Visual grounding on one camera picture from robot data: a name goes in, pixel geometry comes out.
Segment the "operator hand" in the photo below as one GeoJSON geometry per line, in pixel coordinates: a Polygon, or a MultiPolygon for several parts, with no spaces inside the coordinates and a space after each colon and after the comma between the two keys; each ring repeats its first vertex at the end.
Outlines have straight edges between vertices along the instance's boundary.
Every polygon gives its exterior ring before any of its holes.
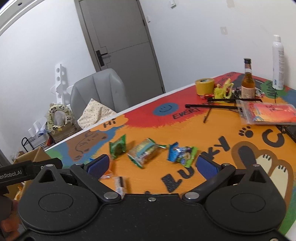
{"type": "Polygon", "coordinates": [[[5,232],[16,232],[19,228],[20,218],[18,215],[18,204],[18,201],[13,200],[10,216],[1,222],[1,227],[5,232]]]}

